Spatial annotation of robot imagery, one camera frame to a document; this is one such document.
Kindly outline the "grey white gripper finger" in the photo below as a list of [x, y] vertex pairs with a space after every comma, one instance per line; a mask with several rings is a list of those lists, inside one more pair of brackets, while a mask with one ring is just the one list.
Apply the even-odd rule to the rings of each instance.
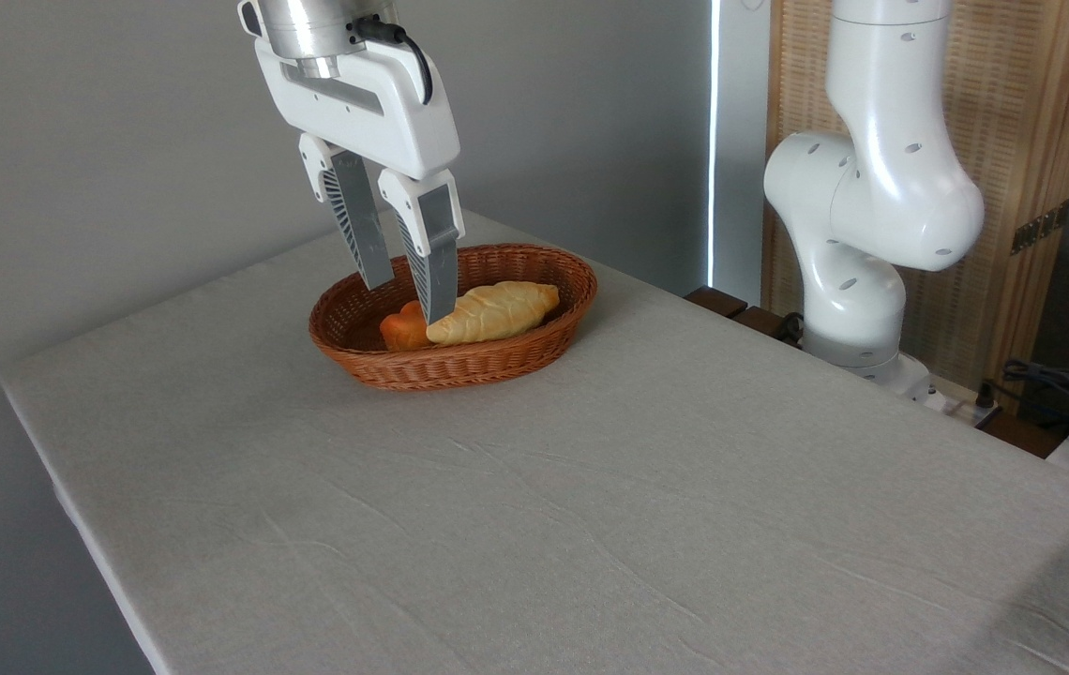
[[465, 225], [456, 179], [449, 170], [414, 180], [384, 168], [379, 190], [394, 208], [417, 300], [433, 324], [456, 308], [459, 295], [458, 240]]
[[393, 280], [365, 159], [311, 133], [300, 134], [298, 151], [313, 196], [334, 210], [339, 232], [368, 290]]

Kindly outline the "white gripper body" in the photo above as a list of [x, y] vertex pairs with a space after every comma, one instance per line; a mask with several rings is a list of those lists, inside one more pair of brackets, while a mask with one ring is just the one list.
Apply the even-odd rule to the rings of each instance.
[[255, 39], [253, 46], [290, 127], [412, 179], [456, 162], [460, 140], [441, 74], [429, 64], [433, 89], [424, 102], [419, 65], [407, 48], [368, 43], [338, 57], [338, 77], [321, 80], [304, 77], [294, 61], [273, 53], [267, 39]]

